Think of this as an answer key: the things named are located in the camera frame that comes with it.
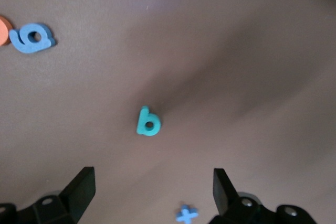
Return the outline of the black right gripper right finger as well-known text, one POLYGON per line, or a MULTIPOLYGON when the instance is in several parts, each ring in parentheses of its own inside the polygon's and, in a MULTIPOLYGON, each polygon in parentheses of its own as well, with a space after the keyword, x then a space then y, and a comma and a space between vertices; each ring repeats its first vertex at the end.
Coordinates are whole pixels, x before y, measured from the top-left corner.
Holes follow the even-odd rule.
POLYGON ((213 172, 213 197, 218 210, 210 223, 316 223, 304 209, 280 205, 273 212, 249 196, 240 196, 225 170, 213 172))

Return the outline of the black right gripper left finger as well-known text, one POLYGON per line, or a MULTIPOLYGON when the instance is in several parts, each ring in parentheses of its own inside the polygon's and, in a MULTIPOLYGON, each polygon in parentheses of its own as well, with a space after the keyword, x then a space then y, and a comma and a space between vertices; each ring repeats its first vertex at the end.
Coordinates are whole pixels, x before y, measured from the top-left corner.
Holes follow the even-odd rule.
POLYGON ((47 195, 17 210, 1 203, 1 223, 78 223, 96 193, 95 168, 84 167, 58 195, 47 195))

